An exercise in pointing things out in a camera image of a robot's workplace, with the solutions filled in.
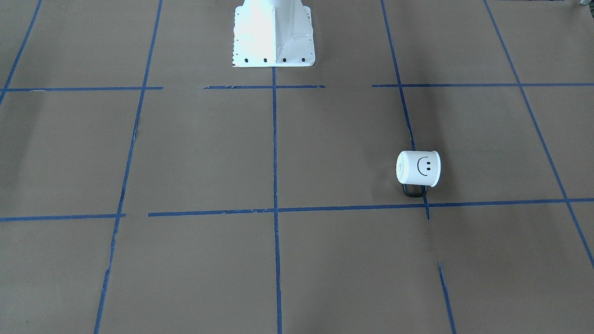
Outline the white mug with smiley face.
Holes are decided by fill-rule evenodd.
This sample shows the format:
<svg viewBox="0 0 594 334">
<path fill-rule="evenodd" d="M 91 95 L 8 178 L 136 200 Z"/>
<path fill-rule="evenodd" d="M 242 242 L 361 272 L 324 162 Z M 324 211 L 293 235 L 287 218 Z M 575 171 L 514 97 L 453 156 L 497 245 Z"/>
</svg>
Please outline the white mug with smiley face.
<svg viewBox="0 0 594 334">
<path fill-rule="evenodd" d="M 403 192 L 410 198 L 421 198 L 428 188 L 436 187 L 441 178 L 442 161 L 437 151 L 402 151 L 397 156 L 395 174 Z M 421 192 L 410 193 L 407 186 L 420 186 Z"/>
</svg>

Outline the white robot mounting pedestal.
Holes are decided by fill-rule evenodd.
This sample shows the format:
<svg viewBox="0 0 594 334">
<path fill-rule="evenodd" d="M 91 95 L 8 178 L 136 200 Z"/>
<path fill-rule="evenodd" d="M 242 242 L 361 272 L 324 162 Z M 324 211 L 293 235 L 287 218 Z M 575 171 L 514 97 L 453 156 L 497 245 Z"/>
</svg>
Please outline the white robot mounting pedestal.
<svg viewBox="0 0 594 334">
<path fill-rule="evenodd" d="M 232 65 L 313 66 L 312 13 L 301 0 L 245 0 L 234 12 Z"/>
</svg>

